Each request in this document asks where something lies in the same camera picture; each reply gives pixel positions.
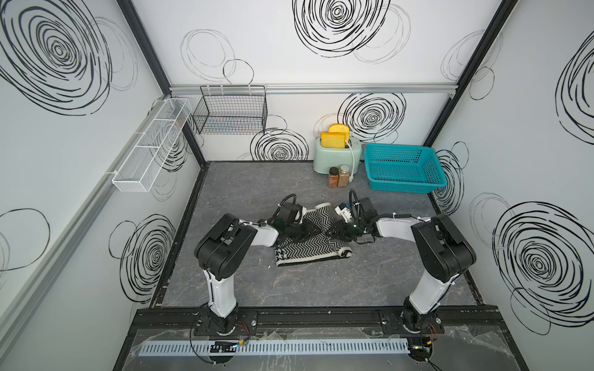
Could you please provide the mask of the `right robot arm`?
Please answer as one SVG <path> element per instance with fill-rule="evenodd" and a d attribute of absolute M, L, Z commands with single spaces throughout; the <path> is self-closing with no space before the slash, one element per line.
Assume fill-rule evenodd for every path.
<path fill-rule="evenodd" d="M 444 213 L 431 217 L 409 213 L 380 214 L 368 198 L 349 192 L 349 203 L 335 208 L 339 219 L 328 236 L 345 242 L 360 237 L 395 238 L 415 243 L 424 271 L 401 312 L 404 328 L 419 333 L 429 328 L 441 299 L 456 280 L 476 263 L 476 253 L 458 227 Z"/>

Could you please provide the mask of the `black white knitted scarf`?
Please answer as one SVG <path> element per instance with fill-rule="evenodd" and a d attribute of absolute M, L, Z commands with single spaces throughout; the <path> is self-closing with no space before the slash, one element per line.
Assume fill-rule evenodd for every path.
<path fill-rule="evenodd" d="M 280 233 L 275 243 L 276 266 L 350 258 L 353 251 L 349 243 L 329 235 L 339 221 L 329 203 L 306 210 L 301 224 L 293 224 Z"/>

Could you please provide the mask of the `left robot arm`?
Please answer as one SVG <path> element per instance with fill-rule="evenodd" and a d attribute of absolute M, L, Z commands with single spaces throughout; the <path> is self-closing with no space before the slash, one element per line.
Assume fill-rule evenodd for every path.
<path fill-rule="evenodd" d="M 226 213 L 196 246 L 194 256 L 207 279 L 209 330 L 222 336 L 235 331 L 238 320 L 235 273 L 250 247 L 301 243 L 323 233 L 316 211 L 289 202 L 295 198 L 295 194 L 286 196 L 272 216 L 257 222 Z"/>

